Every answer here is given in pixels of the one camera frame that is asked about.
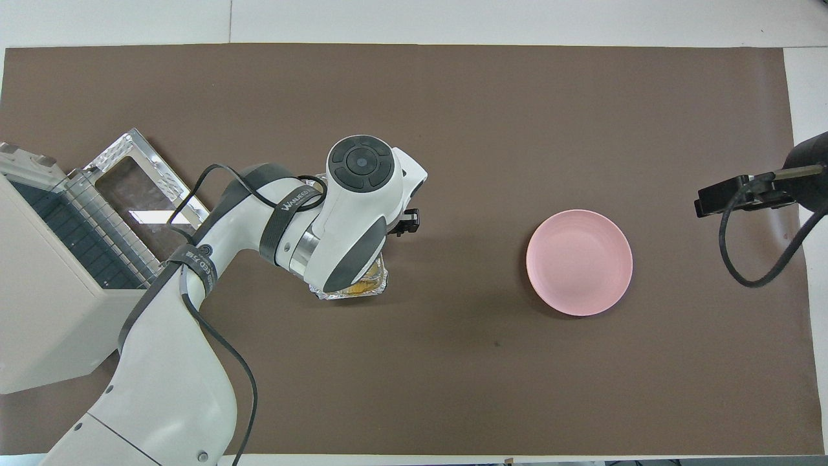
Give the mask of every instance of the white machine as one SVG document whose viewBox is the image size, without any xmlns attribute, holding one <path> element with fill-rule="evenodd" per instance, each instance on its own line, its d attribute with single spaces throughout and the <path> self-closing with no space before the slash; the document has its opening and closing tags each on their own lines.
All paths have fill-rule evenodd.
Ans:
<svg viewBox="0 0 828 466">
<path fill-rule="evenodd" d="M 263 164 L 230 183 L 132 311 L 109 387 L 41 464 L 217 464 L 233 436 L 236 400 L 200 323 L 223 338 L 197 308 L 233 257 L 258 250 L 335 291 L 360 279 L 387 233 L 419 225 L 406 209 L 427 173 L 402 150 L 372 136 L 344 138 L 330 150 L 326 176 L 319 192 Z"/>
<path fill-rule="evenodd" d="M 0 142 L 0 175 L 4 395 L 85 376 L 115 351 L 124 320 L 181 243 L 162 226 L 133 229 L 132 208 L 166 210 L 189 188 L 135 128 L 69 176 L 55 159 Z M 129 196 L 113 196 L 118 184 Z M 208 214 L 193 197 L 177 220 L 194 231 Z"/>
</svg>

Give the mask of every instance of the pink bowl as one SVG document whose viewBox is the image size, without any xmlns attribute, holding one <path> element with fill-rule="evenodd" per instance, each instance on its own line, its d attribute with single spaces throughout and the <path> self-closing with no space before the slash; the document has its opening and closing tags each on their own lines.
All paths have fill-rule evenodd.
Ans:
<svg viewBox="0 0 828 466">
<path fill-rule="evenodd" d="M 633 252 L 610 219 L 563 211 L 537 227 L 526 253 L 529 281 L 553 308 L 590 316 L 611 308 L 633 277 Z"/>
</svg>

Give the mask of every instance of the cable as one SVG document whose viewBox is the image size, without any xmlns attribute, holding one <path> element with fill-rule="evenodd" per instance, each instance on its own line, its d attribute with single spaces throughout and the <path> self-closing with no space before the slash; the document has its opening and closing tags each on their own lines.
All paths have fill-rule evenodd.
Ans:
<svg viewBox="0 0 828 466">
<path fill-rule="evenodd" d="M 247 180 L 245 180 L 243 176 L 241 176 L 238 172 L 233 170 L 231 167 L 228 167 L 227 165 L 224 165 L 222 163 L 213 163 L 210 166 L 208 166 L 207 168 L 205 168 L 203 172 L 201 172 L 201 174 L 199 175 L 198 180 L 195 181 L 195 185 L 193 185 L 193 188 L 190 190 L 190 192 L 187 194 L 187 196 L 184 197 L 184 200 L 181 201 L 181 203 L 179 203 L 179 205 L 172 212 L 172 215 L 170 215 L 170 218 L 166 221 L 166 224 L 165 224 L 167 226 L 167 228 L 169 228 L 170 230 L 173 230 L 176 233 L 179 233 L 182 236 L 184 236 L 184 238 L 187 240 L 187 242 L 190 243 L 193 246 L 196 245 L 195 244 L 195 239 L 193 238 L 193 236 L 190 235 L 189 233 L 187 233 L 186 231 L 183 231 L 181 228 L 173 226 L 172 221 L 173 221 L 173 219 L 176 218 L 176 216 L 178 216 L 178 214 L 181 213 L 181 211 L 184 210 L 184 207 L 186 207 L 187 204 L 190 203 L 190 199 L 192 199 L 193 196 L 195 196 L 195 194 L 199 191 L 199 188 L 201 187 L 201 183 L 204 182 L 204 180 L 207 178 L 207 175 L 210 172 L 212 172 L 213 170 L 215 170 L 216 168 L 222 168 L 222 169 L 230 172 L 233 175 L 233 177 L 236 179 L 236 181 L 239 182 L 244 187 L 244 189 L 246 189 L 250 194 L 253 195 L 253 197 L 257 198 L 259 201 L 263 202 L 268 207 L 271 207 L 271 208 L 274 208 L 274 209 L 276 207 L 278 207 L 278 205 L 275 202 L 271 201 L 270 199 L 267 199 L 265 196 L 262 196 L 262 194 L 256 188 L 250 186 L 250 184 L 247 182 Z M 296 178 L 300 179 L 300 180 L 305 180 L 305 179 L 313 180 L 315 182 L 318 182 L 322 186 L 322 194 L 319 197 L 319 199 L 317 199 L 316 201 L 313 201 L 311 204 L 308 204 L 307 206 L 300 207 L 298 209 L 299 212 L 307 211 L 307 210 L 310 210 L 310 209 L 318 206 L 328 196 L 328 187 L 318 177 L 313 177 L 311 175 L 300 175 Z"/>
<path fill-rule="evenodd" d="M 322 195 L 319 196 L 319 199 L 311 202 L 310 204 L 305 204 L 303 206 L 300 206 L 298 209 L 296 209 L 297 212 L 309 211 L 310 209 L 312 209 L 312 208 L 318 206 L 319 204 L 321 204 L 322 201 L 324 201 L 325 198 L 328 196 L 328 185 L 326 185 L 325 182 L 323 182 L 320 178 L 315 177 L 313 175 L 299 175 L 298 177 L 296 177 L 296 179 L 299 179 L 299 180 L 312 180 L 312 181 L 315 181 L 315 182 L 319 183 L 322 186 Z"/>
<path fill-rule="evenodd" d="M 733 262 L 730 261 L 730 256 L 727 252 L 727 242 L 725 239 L 725 233 L 727 232 L 727 222 L 730 218 L 730 214 L 733 212 L 736 203 L 742 199 L 742 197 L 747 194 L 748 192 L 752 191 L 757 185 L 764 182 L 771 182 L 775 178 L 775 175 L 770 173 L 764 173 L 762 175 L 757 175 L 753 180 L 745 183 L 742 185 L 741 188 L 730 198 L 730 201 L 727 203 L 727 207 L 724 208 L 722 212 L 722 220 L 719 225 L 719 252 L 721 253 L 722 260 L 724 261 L 724 266 L 727 268 L 728 272 L 736 279 L 740 284 L 748 287 L 748 288 L 760 288 L 766 284 L 769 284 L 773 279 L 779 275 L 788 262 L 790 262 L 793 255 L 797 252 L 799 247 L 802 245 L 802 242 L 805 240 L 806 236 L 811 233 L 811 230 L 814 229 L 816 223 L 822 220 L 822 217 L 828 214 L 828 202 L 826 202 L 819 210 L 814 212 L 814 215 L 809 218 L 802 228 L 797 231 L 797 234 L 791 240 L 791 243 L 785 248 L 782 252 L 782 255 L 779 256 L 776 264 L 760 279 L 756 280 L 748 280 L 742 274 L 740 274 L 736 268 L 733 266 Z"/>
<path fill-rule="evenodd" d="M 242 444 L 239 445 L 238 451 L 236 452 L 236 458 L 233 460 L 233 466 L 237 466 L 238 461 L 242 458 L 242 453 L 244 453 L 244 448 L 248 445 L 248 440 L 250 439 L 250 432 L 253 430 L 253 422 L 256 420 L 256 409 L 258 408 L 258 388 L 256 387 L 256 379 L 253 377 L 253 371 L 250 370 L 250 366 L 248 366 L 247 362 L 244 361 L 244 358 L 233 345 L 230 344 L 224 337 L 221 336 L 218 330 L 213 328 L 199 313 L 198 309 L 195 308 L 193 302 L 190 301 L 190 296 L 188 294 L 182 294 L 181 299 L 184 301 L 184 305 L 187 307 L 187 310 L 190 311 L 190 315 L 201 324 L 202 327 L 207 330 L 207 332 L 216 339 L 217 342 L 221 343 L 221 346 L 224 347 L 233 357 L 236 358 L 239 364 L 241 364 L 244 372 L 248 375 L 248 379 L 250 380 L 250 389 L 253 392 L 253 403 L 250 406 L 250 421 L 248 422 L 247 430 L 244 431 L 244 437 L 242 438 Z"/>
</svg>

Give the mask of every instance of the brown mat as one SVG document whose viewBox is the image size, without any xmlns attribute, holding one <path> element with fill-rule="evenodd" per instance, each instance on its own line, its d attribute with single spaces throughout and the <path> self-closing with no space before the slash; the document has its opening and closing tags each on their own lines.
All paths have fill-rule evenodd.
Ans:
<svg viewBox="0 0 828 466">
<path fill-rule="evenodd" d="M 804 260 L 764 289 L 725 271 L 696 190 L 782 166 L 782 51 L 220 45 L 9 50 L 0 139 L 78 167 L 139 128 L 191 185 L 209 163 L 323 170 L 370 133 L 430 178 L 422 228 L 385 250 L 381 297 L 325 303 L 242 253 L 204 306 L 261 391 L 249 451 L 821 454 Z M 229 179 L 202 194 L 214 205 Z M 601 212 L 633 282 L 592 318 L 527 282 L 529 235 Z M 796 209 L 736 215 L 733 255 L 770 267 Z M 219 350 L 247 421 L 243 373 Z M 0 396 L 0 453 L 46 451 L 107 385 Z"/>
</svg>

